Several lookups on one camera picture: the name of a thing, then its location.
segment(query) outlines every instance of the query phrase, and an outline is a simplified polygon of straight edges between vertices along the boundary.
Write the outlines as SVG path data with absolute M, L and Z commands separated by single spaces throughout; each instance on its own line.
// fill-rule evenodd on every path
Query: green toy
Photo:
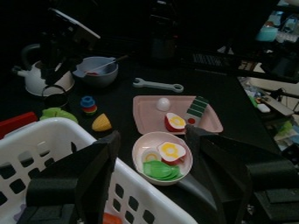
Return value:
M 79 123 L 76 116 L 72 113 L 62 110 L 60 108 L 47 108 L 42 111 L 40 120 L 44 120 L 51 117 L 64 117 L 71 119 L 75 123 Z

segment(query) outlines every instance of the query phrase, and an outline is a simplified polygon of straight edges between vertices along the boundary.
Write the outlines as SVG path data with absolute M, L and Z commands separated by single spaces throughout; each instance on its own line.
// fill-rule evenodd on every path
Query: white egg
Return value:
M 171 102 L 167 98 L 160 98 L 156 102 L 156 108 L 162 111 L 167 111 L 171 108 Z

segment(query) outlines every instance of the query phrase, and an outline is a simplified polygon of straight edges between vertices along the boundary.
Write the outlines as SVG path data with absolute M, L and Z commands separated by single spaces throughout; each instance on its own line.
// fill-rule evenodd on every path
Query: white laundry basket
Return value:
M 95 141 L 74 121 L 58 117 L 34 123 L 0 140 L 0 223 L 16 223 L 34 173 L 71 154 L 71 143 L 80 150 Z M 198 223 L 119 158 L 106 212 L 124 224 Z

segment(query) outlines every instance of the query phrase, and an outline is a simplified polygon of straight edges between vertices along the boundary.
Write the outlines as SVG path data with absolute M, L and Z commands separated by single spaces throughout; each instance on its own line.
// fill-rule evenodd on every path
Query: yellow toy cheese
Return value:
M 102 114 L 92 123 L 92 129 L 95 131 L 104 131 L 112 129 L 108 117 L 106 114 Z

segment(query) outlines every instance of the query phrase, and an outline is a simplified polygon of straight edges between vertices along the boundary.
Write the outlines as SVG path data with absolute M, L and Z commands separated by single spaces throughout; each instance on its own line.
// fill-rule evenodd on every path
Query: red toy item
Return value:
M 164 116 L 164 127 L 171 132 L 184 131 L 186 121 L 175 114 L 167 113 Z
M 122 224 L 122 220 L 112 214 L 104 213 L 103 224 Z
M 28 112 L 14 118 L 10 118 L 0 122 L 0 139 L 14 130 L 20 129 L 24 125 L 38 122 L 38 116 L 34 112 Z

